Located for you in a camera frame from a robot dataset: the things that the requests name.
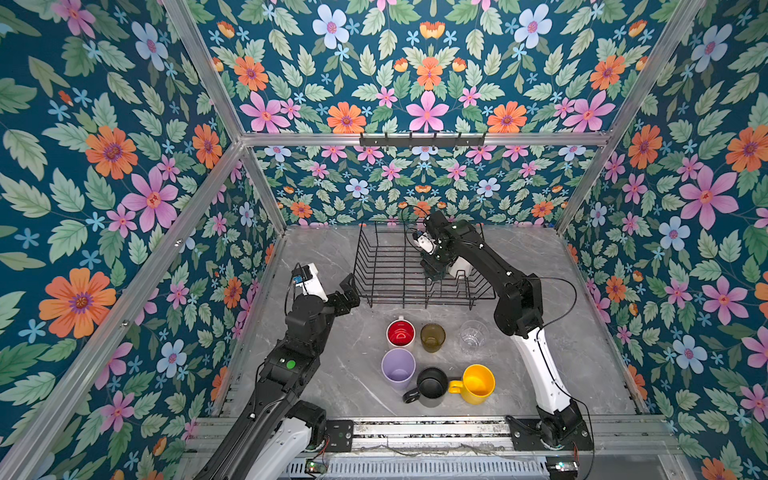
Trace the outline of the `black wire dish rack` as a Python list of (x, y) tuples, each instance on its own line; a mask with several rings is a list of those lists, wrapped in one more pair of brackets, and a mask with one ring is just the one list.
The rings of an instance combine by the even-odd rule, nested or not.
[(473, 308), (496, 298), (491, 285), (471, 267), (452, 273), (448, 267), (430, 267), (426, 252), (414, 239), (413, 226), (385, 222), (359, 228), (354, 277), (359, 295), (370, 306), (432, 305)]

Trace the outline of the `red interior white mug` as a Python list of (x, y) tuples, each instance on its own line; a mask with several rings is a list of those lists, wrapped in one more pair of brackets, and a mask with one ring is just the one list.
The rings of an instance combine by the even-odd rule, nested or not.
[(392, 321), (386, 329), (386, 340), (392, 348), (411, 349), (416, 337), (414, 325), (402, 315)]

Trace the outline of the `white faceted mug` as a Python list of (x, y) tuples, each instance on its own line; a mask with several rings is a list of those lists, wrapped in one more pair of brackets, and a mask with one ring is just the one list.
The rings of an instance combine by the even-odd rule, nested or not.
[(469, 280), (474, 267), (463, 257), (458, 257), (449, 267), (448, 274), (456, 280)]

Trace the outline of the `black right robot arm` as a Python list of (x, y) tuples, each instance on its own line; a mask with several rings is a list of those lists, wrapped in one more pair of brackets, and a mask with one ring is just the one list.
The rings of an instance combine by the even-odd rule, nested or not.
[(465, 266), (491, 286), (497, 305), (493, 320), (511, 338), (534, 388), (539, 423), (536, 432), (551, 449), (564, 447), (588, 427), (579, 402), (570, 394), (548, 346), (541, 279), (512, 266), (466, 220), (450, 221), (441, 212), (426, 215), (416, 242), (429, 276)]

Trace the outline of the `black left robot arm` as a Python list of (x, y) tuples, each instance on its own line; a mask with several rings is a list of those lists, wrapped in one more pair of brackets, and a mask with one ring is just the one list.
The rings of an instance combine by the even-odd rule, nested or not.
[(254, 390), (198, 479), (276, 479), (324, 440), (325, 411), (300, 399), (320, 367), (334, 321), (360, 305), (353, 274), (327, 293), (311, 265), (292, 272), (286, 333), (262, 362)]

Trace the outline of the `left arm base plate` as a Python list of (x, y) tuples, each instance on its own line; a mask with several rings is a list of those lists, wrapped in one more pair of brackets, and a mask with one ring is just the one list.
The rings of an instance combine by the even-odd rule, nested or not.
[(352, 451), (355, 422), (350, 419), (323, 420), (313, 429), (310, 450), (316, 453)]

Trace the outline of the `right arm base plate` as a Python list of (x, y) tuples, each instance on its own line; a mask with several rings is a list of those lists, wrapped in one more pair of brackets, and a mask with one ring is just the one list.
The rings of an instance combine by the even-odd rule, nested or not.
[(516, 451), (591, 451), (594, 440), (588, 424), (578, 420), (572, 428), (563, 429), (554, 420), (521, 419), (506, 415), (510, 439)]

